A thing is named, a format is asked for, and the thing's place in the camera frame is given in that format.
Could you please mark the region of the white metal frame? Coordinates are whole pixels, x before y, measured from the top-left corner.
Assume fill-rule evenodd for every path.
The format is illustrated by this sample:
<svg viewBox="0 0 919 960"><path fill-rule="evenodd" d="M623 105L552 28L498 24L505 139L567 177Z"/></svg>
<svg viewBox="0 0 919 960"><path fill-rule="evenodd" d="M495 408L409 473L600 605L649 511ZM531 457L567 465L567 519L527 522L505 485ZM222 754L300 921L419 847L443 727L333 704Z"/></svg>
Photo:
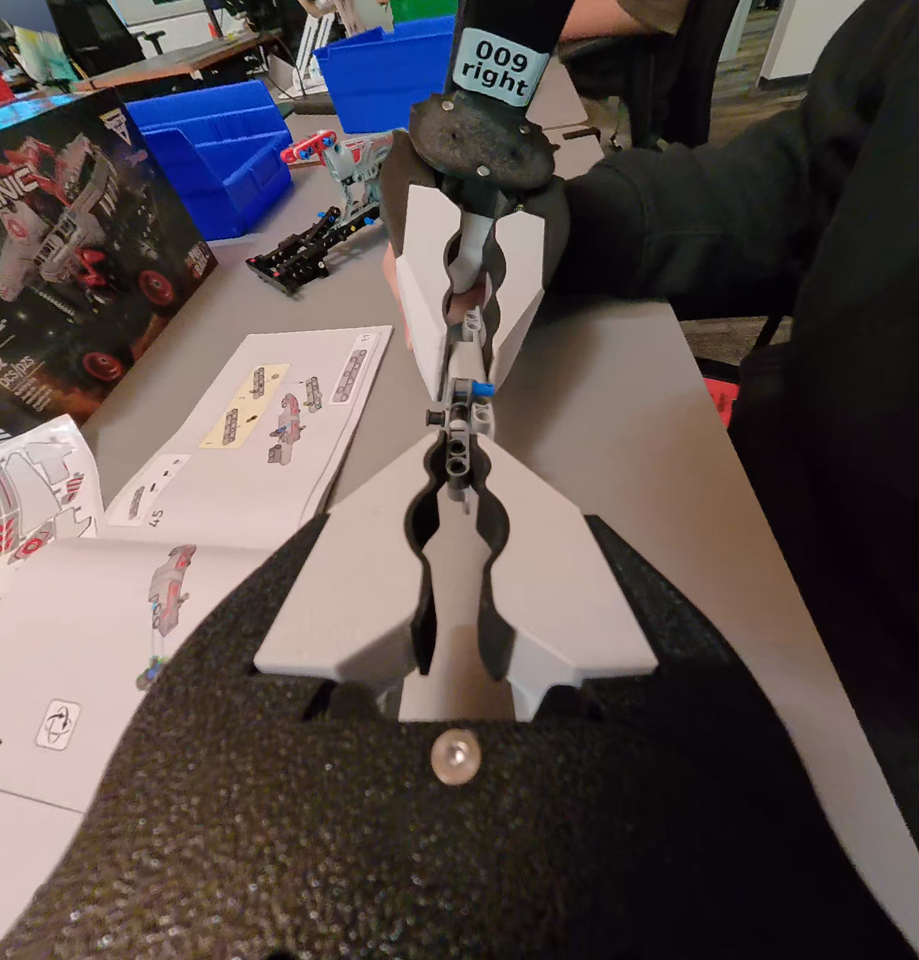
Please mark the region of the white metal frame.
<svg viewBox="0 0 919 960"><path fill-rule="evenodd" d="M301 34L298 54L293 66L292 85L287 94L292 98L327 92L317 51L331 39L336 13L329 11L320 17L308 17Z"/></svg>

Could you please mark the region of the pale side table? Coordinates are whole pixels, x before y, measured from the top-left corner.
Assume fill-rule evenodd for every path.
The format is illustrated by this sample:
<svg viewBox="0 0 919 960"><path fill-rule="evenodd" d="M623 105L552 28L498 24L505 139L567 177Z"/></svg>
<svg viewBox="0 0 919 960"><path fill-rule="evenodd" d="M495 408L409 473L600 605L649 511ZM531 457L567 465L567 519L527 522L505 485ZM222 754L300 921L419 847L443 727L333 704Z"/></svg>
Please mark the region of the pale side table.
<svg viewBox="0 0 919 960"><path fill-rule="evenodd" d="M566 67L554 56L546 66L526 119L540 127L549 140L554 173L563 180L586 174L604 157L599 129L589 120Z"/></svg>

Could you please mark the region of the grey toy brick beam assembly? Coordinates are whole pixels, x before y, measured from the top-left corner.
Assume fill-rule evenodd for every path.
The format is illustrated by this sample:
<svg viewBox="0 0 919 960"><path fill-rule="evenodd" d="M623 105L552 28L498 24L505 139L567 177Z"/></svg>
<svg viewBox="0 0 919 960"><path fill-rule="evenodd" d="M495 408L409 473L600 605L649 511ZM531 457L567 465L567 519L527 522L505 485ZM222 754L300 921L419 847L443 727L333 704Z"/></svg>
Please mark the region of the grey toy brick beam assembly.
<svg viewBox="0 0 919 960"><path fill-rule="evenodd" d="M469 515L473 505L474 467L472 439L494 435L495 388L487 380L485 347L487 328L482 309L465 311L462 320L450 326L438 395L439 409L427 412L427 425L444 435L444 470L448 497Z"/></svg>

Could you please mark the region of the person's torso in black clothing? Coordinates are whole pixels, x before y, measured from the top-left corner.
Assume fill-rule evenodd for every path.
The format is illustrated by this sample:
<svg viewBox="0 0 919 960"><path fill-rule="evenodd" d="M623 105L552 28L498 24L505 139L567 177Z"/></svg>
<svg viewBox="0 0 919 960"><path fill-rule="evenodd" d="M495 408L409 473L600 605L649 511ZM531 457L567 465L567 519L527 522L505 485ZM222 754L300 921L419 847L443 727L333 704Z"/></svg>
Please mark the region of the person's torso in black clothing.
<svg viewBox="0 0 919 960"><path fill-rule="evenodd" d="M919 2L864 2L796 111L742 242L793 329L758 479L919 851Z"/></svg>

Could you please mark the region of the toy sticker sheet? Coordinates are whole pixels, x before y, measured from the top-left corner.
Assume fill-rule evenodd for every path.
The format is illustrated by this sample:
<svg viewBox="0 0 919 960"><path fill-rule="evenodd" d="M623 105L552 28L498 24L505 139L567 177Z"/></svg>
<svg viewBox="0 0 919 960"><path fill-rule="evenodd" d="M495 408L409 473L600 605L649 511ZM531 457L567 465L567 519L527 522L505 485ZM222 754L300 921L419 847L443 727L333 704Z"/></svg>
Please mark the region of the toy sticker sheet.
<svg viewBox="0 0 919 960"><path fill-rule="evenodd" d="M93 453L69 414L0 443L0 600L37 551L97 537L103 512Z"/></svg>

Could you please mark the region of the black office chair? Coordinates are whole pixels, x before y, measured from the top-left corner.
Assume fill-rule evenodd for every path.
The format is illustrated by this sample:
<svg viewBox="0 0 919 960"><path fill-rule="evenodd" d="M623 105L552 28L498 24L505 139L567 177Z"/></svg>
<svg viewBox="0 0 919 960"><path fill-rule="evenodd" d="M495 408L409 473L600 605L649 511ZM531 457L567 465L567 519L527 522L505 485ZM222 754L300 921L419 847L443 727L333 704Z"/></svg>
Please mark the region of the black office chair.
<svg viewBox="0 0 919 960"><path fill-rule="evenodd" d="M68 59L87 78L141 63L145 54L107 1L46 1Z"/></svg>

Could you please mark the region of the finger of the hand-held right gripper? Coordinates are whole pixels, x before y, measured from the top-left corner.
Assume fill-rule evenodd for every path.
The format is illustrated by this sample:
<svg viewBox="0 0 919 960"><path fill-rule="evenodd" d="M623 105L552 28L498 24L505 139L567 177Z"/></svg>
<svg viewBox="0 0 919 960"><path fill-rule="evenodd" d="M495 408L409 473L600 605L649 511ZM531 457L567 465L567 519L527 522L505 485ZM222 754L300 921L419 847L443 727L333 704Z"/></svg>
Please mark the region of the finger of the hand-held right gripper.
<svg viewBox="0 0 919 960"><path fill-rule="evenodd" d="M544 221L528 212L497 220L486 240L484 366L494 385L509 375L544 296L544 240Z"/></svg>
<svg viewBox="0 0 919 960"><path fill-rule="evenodd" d="M448 354L446 312L453 281L447 258L461 228L461 210L439 189L408 187L396 277L413 356L433 402L442 400Z"/></svg>

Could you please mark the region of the another person's forearm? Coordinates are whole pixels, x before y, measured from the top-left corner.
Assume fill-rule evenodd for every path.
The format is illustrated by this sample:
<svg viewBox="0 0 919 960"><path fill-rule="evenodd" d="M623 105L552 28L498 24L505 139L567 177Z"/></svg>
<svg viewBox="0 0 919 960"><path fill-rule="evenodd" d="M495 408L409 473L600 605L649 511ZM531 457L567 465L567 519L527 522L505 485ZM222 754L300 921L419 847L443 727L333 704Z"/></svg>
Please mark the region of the another person's forearm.
<svg viewBox="0 0 919 960"><path fill-rule="evenodd" d="M682 26L688 1L573 1L561 42L664 34Z"/></svg>

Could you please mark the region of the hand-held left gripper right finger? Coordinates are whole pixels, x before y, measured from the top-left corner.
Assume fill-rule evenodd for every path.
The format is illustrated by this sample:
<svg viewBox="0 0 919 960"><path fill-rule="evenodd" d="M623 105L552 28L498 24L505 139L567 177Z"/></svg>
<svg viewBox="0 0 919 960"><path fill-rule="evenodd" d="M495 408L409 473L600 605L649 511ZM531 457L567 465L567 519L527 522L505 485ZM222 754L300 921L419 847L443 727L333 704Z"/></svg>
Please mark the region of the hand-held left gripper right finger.
<svg viewBox="0 0 919 960"><path fill-rule="evenodd" d="M475 439L477 533L489 548L479 655L507 680L515 718L554 687L654 672L658 657L580 508L503 450Z"/></svg>

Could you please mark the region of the blue plastic bin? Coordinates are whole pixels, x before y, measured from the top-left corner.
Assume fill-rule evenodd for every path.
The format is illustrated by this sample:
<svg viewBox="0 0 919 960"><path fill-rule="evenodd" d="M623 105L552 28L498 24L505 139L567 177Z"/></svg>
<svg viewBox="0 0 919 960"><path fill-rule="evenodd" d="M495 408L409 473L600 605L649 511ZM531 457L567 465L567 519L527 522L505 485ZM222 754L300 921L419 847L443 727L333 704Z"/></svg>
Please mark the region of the blue plastic bin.
<svg viewBox="0 0 919 960"><path fill-rule="evenodd" d="M293 188L293 139L261 79L126 104L207 241L250 234Z"/></svg>
<svg viewBox="0 0 919 960"><path fill-rule="evenodd" d="M380 27L314 51L342 131L377 134L409 125L411 107L442 93L455 16Z"/></svg>

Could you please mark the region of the person's right forearm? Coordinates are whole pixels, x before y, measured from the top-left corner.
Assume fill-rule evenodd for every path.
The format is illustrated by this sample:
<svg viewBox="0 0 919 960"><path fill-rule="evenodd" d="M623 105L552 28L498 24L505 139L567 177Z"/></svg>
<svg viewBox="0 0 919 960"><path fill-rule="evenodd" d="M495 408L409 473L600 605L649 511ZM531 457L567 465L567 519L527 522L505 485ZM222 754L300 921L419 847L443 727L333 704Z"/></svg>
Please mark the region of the person's right forearm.
<svg viewBox="0 0 919 960"><path fill-rule="evenodd" d="M874 122L804 101L722 146L606 157L566 181L550 290L667 302L684 320L791 314Z"/></svg>

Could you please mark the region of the person's right hand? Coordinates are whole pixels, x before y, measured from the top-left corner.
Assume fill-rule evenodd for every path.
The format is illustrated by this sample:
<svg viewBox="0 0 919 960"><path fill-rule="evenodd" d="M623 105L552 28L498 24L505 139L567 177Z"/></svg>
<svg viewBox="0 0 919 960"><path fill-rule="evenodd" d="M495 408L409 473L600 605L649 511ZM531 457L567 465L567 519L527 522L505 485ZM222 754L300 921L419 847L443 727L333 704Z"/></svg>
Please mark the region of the person's right hand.
<svg viewBox="0 0 919 960"><path fill-rule="evenodd" d="M387 244L385 252L383 254L382 262L381 262L382 275L390 290L390 293L394 298L395 304L399 311L405 345L410 351L412 351L414 349L414 344L411 337L409 323L406 318L406 313L403 307L402 297L401 297L399 286L398 286L396 260L397 258L395 256L393 245Z"/></svg>

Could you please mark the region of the open instruction booklet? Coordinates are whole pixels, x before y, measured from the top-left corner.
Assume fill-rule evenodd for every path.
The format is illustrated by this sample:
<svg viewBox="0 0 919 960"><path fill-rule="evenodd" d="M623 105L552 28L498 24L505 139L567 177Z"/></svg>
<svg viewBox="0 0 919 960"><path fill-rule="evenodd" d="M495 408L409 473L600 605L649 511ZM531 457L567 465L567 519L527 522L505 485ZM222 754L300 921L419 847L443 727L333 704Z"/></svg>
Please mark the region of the open instruction booklet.
<svg viewBox="0 0 919 960"><path fill-rule="evenodd" d="M98 536L46 547L0 600L0 939L167 663L322 509L390 336L246 337Z"/></svg>

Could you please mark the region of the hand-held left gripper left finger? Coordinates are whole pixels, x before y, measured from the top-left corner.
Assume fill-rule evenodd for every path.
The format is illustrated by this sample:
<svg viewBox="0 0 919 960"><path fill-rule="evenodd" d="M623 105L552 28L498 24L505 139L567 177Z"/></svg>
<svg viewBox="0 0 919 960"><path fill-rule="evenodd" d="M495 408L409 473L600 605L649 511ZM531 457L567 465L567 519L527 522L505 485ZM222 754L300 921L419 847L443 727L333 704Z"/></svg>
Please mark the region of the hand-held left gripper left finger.
<svg viewBox="0 0 919 960"><path fill-rule="evenodd" d="M399 716L438 633L425 549L440 529L440 435L428 434L301 532L309 554L254 656L265 676L358 685Z"/></svg>

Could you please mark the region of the grey desk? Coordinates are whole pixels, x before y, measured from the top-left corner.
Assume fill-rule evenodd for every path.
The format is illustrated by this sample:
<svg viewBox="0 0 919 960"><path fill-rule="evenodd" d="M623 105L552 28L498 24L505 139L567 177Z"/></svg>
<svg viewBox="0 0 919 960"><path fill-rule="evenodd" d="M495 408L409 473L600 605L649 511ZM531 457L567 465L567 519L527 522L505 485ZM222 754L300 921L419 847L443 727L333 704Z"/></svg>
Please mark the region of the grey desk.
<svg viewBox="0 0 919 960"><path fill-rule="evenodd" d="M179 648L0 958L919 958L919 850L670 309L549 298L485 436L588 520L658 666L518 721L490 548L392 334L322 508ZM439 435L399 716L254 657L301 530Z"/></svg>

